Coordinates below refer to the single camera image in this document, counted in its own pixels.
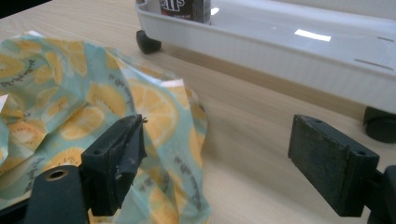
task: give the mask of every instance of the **wooden table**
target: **wooden table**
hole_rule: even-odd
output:
[[[202,100],[209,119],[204,145],[204,194],[211,223],[365,223],[340,218],[288,159],[294,114],[322,119],[374,150],[378,169],[396,163],[396,145],[370,139],[364,105],[238,65],[163,44],[140,52],[134,0],[53,0],[0,20],[0,39],[34,30],[120,49],[176,72]]]

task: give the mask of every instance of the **crumpled cloth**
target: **crumpled cloth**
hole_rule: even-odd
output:
[[[42,172],[79,166],[116,120],[139,113],[148,157],[122,208],[90,214],[91,223],[208,222],[205,111],[175,74],[115,49],[27,33],[0,43],[0,97],[0,209],[29,197]]]

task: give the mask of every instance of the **black caster wheel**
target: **black caster wheel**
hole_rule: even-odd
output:
[[[396,143],[396,115],[367,107],[363,123],[371,138],[383,143]]]
[[[136,42],[137,46],[139,46],[140,50],[145,54],[158,51],[162,45],[160,41],[150,39],[143,30],[136,32]]]

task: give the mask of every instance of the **plastic tray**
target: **plastic tray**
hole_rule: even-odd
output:
[[[148,37],[396,113],[396,21],[263,0],[212,0],[211,24],[136,4]]]

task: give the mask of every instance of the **white plastic rolling cart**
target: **white plastic rolling cart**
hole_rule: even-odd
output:
[[[361,15],[270,0],[212,0],[210,25],[163,16],[159,0],[136,0],[136,11],[151,41],[146,46],[173,44],[396,114],[396,2],[374,4],[359,7]],[[137,42],[144,51],[144,40]]]

